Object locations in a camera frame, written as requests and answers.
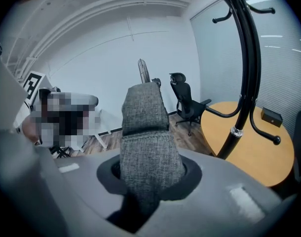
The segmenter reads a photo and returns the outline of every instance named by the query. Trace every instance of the chair armrest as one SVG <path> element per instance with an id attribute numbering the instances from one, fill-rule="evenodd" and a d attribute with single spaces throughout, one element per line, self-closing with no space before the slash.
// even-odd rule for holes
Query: chair armrest
<path id="1" fill-rule="evenodd" d="M 200 104 L 201 104 L 201 105 L 207 105 L 208 103 L 211 103 L 211 102 L 212 102 L 211 99 L 207 99 L 207 100 L 201 102 Z"/>

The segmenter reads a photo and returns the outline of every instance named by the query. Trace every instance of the small black box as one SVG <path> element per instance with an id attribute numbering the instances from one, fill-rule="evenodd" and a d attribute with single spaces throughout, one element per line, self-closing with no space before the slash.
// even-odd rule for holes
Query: small black box
<path id="1" fill-rule="evenodd" d="M 281 114 L 275 113 L 265 107 L 263 107 L 263 110 L 261 111 L 261 118 L 277 127 L 280 127 L 283 121 Z"/>

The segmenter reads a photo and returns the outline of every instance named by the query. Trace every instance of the round wooden table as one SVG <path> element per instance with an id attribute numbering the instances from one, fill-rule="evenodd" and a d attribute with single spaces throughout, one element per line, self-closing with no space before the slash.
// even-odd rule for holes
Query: round wooden table
<path id="1" fill-rule="evenodd" d="M 210 106 L 223 114 L 232 113 L 236 107 L 237 102 L 220 102 Z M 294 161 L 294 149 L 291 137 L 285 127 L 283 125 L 277 127 L 262 120 L 261 111 L 261 108 L 255 108 L 256 126 L 269 134 L 279 135 L 281 137 L 280 145 L 276 146 L 272 141 L 257 134 L 251 127 L 248 118 L 243 129 L 243 136 L 226 160 L 263 185 L 271 187 L 282 182 L 290 173 Z M 218 155 L 237 118 L 238 114 L 226 119 L 208 111 L 202 114 L 203 137 L 214 156 Z"/>

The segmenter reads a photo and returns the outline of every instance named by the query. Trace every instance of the black metal coat rack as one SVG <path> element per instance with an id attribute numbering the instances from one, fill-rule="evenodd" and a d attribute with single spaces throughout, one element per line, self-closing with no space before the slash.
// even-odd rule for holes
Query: black metal coat rack
<path id="1" fill-rule="evenodd" d="M 243 136 L 243 127 L 248 115 L 252 128 L 259 135 L 271 140 L 275 145 L 280 144 L 281 138 L 259 130 L 255 125 L 253 117 L 261 80 L 261 52 L 258 33 L 250 10 L 260 14 L 274 14 L 275 10 L 274 8 L 256 9 L 247 4 L 246 0 L 224 1 L 229 6 L 228 14 L 222 18 L 213 18 L 212 21 L 213 23 L 218 23 L 230 18 L 232 15 L 234 17 L 240 38 L 243 59 L 241 93 L 236 110 L 230 114 L 223 114 L 209 107 L 206 107 L 206 110 L 223 118 L 230 118 L 239 113 L 235 126 L 231 128 L 218 154 L 218 157 L 226 159 Z"/>

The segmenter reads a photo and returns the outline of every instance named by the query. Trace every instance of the wooden floor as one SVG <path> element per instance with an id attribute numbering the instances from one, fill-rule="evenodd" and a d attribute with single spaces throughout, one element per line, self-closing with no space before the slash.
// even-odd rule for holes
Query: wooden floor
<path id="1" fill-rule="evenodd" d="M 175 126 L 176 122 L 182 120 L 182 118 L 173 114 L 169 116 L 170 131 L 174 135 L 175 143 L 177 147 L 189 149 L 202 154 L 210 154 L 208 147 L 202 136 L 202 131 L 199 124 L 193 123 L 191 125 L 191 136 L 188 136 L 189 122 L 180 123 Z M 120 148 L 120 140 L 122 137 L 122 131 L 114 132 L 101 136 L 103 141 L 107 144 L 107 148 L 104 149 L 95 137 L 89 139 L 86 144 L 82 147 L 84 153 L 80 151 L 71 151 L 71 156 L 89 155 L 93 153 L 104 152 L 116 148 Z"/>

